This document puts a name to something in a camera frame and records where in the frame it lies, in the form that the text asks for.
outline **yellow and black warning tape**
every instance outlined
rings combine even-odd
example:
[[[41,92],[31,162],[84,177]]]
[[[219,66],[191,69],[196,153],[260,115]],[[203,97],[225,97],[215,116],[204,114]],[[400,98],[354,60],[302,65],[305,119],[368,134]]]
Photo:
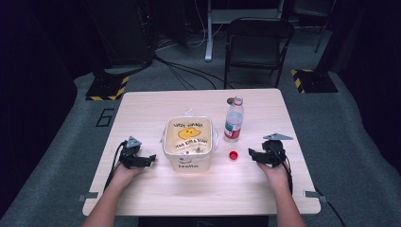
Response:
[[[120,99],[120,97],[123,96],[129,79],[130,79],[129,77],[125,77],[122,80],[121,86],[118,89],[118,92],[117,92],[117,94],[115,96],[87,96],[86,100],[93,100],[93,101],[118,100],[118,99]]]
[[[297,74],[299,71],[313,72],[313,70],[311,70],[311,69],[291,70],[291,74],[292,74],[292,77],[294,78],[295,86],[297,87],[298,92],[299,93],[305,93],[304,87],[302,86],[301,80],[300,80],[300,78],[298,77],[298,74]]]

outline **gray carpet floor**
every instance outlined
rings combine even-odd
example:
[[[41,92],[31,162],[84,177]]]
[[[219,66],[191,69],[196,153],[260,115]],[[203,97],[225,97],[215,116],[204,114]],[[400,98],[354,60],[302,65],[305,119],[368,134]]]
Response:
[[[364,130],[357,104],[341,79],[330,73],[338,93],[299,94],[290,74],[291,69],[316,67],[327,36],[320,52],[315,54],[313,50],[318,35],[297,30],[279,85],[313,183],[331,201],[347,226],[401,226],[400,175],[382,158]],[[172,45],[156,51],[156,54],[166,61],[195,67],[222,79],[224,41],[215,41],[211,62],[204,61],[205,47],[206,42],[196,48]],[[205,79],[178,72],[197,90],[213,89]],[[233,78],[240,78],[243,74],[255,73],[239,70]],[[77,199],[90,188],[112,127],[112,124],[96,127],[96,123],[104,109],[111,109],[106,113],[114,117],[120,104],[120,100],[84,100],[93,79],[92,74],[76,79],[78,97],[75,106],[17,199],[0,220],[0,226],[79,226],[84,221],[83,202]],[[257,77],[248,79],[261,82]],[[210,80],[222,89],[221,80]],[[255,87],[247,84],[233,86]],[[158,61],[132,75],[126,88],[126,92],[167,90],[185,88],[167,66]],[[308,226],[340,226],[327,203],[322,203],[319,214],[304,218]],[[115,221],[115,226],[136,225],[137,217],[117,217]],[[270,226],[275,225],[275,217],[271,217]]]

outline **speaker stand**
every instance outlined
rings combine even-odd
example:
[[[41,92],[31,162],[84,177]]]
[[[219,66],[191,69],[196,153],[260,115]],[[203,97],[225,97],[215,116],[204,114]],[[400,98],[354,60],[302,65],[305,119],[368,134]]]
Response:
[[[95,78],[88,92],[86,100],[116,100],[124,93],[129,77],[101,77]]]
[[[300,93],[337,93],[328,73],[317,73],[313,70],[291,70],[295,85]]]

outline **black cable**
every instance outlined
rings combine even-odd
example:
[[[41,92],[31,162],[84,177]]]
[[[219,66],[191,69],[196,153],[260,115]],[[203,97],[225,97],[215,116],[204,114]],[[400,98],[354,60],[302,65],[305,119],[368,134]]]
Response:
[[[239,84],[239,85],[249,85],[253,87],[273,87],[274,84],[271,83],[257,83],[257,82],[241,82],[241,81],[231,81],[233,84]]]
[[[166,48],[168,46],[171,46],[173,44],[174,44],[174,42],[172,40],[163,39],[157,44],[156,51],[158,51],[159,49],[163,49],[163,48]]]
[[[213,36],[213,40],[220,41],[220,40],[223,40],[225,37],[226,37],[226,32],[220,31],[220,32],[215,33],[215,35]]]
[[[315,190],[319,193],[319,195],[324,196],[324,194],[314,185]],[[339,212],[337,212],[337,210],[334,208],[334,206],[331,204],[331,202],[326,198],[326,202],[327,204],[331,207],[331,209],[333,210],[333,212],[336,214],[337,218],[339,219],[339,221],[341,222],[341,225],[343,227],[345,227],[345,223],[344,220],[341,218]]]
[[[214,75],[212,75],[212,74],[206,73],[206,72],[204,72],[204,71],[201,71],[201,70],[199,70],[199,69],[196,69],[196,68],[193,68],[193,67],[189,67],[189,66],[186,66],[186,65],[183,65],[183,64],[178,64],[178,63],[171,62],[171,61],[166,61],[166,60],[163,60],[163,59],[160,59],[160,60],[161,60],[161,61],[164,61],[164,62],[166,62],[166,63],[168,63],[168,64],[172,64],[172,65],[175,65],[175,66],[181,66],[181,67],[184,67],[184,68],[187,68],[187,69],[190,69],[190,70],[194,70],[194,71],[196,71],[196,72],[203,73],[203,74],[205,74],[205,75],[207,75],[207,76],[209,76],[209,77],[212,77],[212,78],[214,78],[214,79],[218,79],[218,80],[224,82],[223,79],[221,79],[221,78],[219,78],[219,77],[216,77],[216,76],[214,76]]]
[[[180,76],[180,74],[177,73],[171,65],[167,65],[167,67],[168,67],[168,69],[171,71],[171,73],[174,74],[174,75],[176,76],[177,80],[178,80],[178,81],[180,82],[180,84],[185,88],[185,90],[188,90],[188,88],[185,86],[185,84],[183,84],[183,81],[184,81],[186,84],[188,84],[189,86],[191,86],[194,90],[196,90],[195,87],[192,86],[188,81],[186,81],[185,79],[183,79],[183,78]]]
[[[113,163],[112,163],[112,169],[110,170],[109,177],[107,178],[107,181],[106,181],[106,184],[104,185],[103,191],[106,190],[107,186],[109,186],[109,183],[112,181],[114,171],[115,171],[115,170],[118,168],[118,166],[120,165],[120,164],[118,164],[116,167],[114,167],[115,161],[116,161],[116,159],[117,159],[118,151],[120,150],[121,147],[125,146],[126,144],[127,144],[127,140],[124,141],[124,142],[122,142],[122,143],[118,146],[117,150],[115,151],[115,155],[114,155]]]
[[[112,78],[124,78],[124,77],[131,76],[133,74],[139,73],[142,70],[148,68],[150,65],[151,65],[151,61],[146,61],[144,64],[142,64],[142,66],[140,68],[137,68],[137,69],[132,69],[130,71],[127,71],[127,72],[124,72],[124,73],[119,73],[119,74],[111,74],[111,73],[108,73],[108,72],[105,72],[105,74],[107,76],[112,77]]]
[[[292,194],[293,186],[292,186],[291,164],[289,163],[289,158],[285,154],[285,160],[287,160],[287,162],[288,162],[288,167],[287,167],[287,165],[284,163],[285,160],[281,159],[278,152],[272,146],[270,146],[268,144],[266,144],[266,146],[268,146],[271,149],[271,151],[273,151],[276,158],[280,161],[281,165],[283,165],[284,169],[286,170],[289,192],[291,192],[291,194]]]
[[[214,76],[214,75],[211,75],[211,74],[206,73],[206,72],[204,72],[204,71],[201,71],[201,70],[199,70],[199,69],[192,68],[192,67],[189,67],[189,66],[186,66],[186,65],[182,65],[182,64],[178,64],[178,63],[174,63],[174,62],[171,62],[171,61],[163,60],[163,59],[161,59],[160,57],[158,57],[157,55],[154,56],[154,59],[155,59],[156,61],[161,62],[161,63],[164,63],[164,64],[170,65],[170,66],[172,66],[172,67],[175,67],[175,68],[177,68],[177,69],[183,70],[184,72],[188,72],[188,73],[197,75],[197,76],[199,76],[199,77],[201,77],[201,78],[204,78],[204,79],[208,80],[208,81],[212,84],[212,86],[214,87],[215,90],[217,89],[217,87],[216,87],[216,85],[213,83],[212,80],[208,79],[207,77],[205,77],[205,76],[203,76],[203,75],[201,75],[201,74],[195,73],[195,72],[199,72],[199,73],[202,73],[202,74],[207,75],[207,76],[209,76],[209,77],[212,77],[212,78],[214,78],[214,79],[218,79],[218,80],[220,80],[220,81],[224,81],[223,79],[220,79],[220,78],[218,78],[218,77],[216,77],[216,76]]]

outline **red bottle cap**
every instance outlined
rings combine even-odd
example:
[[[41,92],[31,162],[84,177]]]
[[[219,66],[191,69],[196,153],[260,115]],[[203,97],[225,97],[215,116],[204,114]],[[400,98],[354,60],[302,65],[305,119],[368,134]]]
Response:
[[[238,158],[238,153],[236,153],[236,151],[231,151],[230,152],[230,159],[231,160],[236,160],[236,158]]]

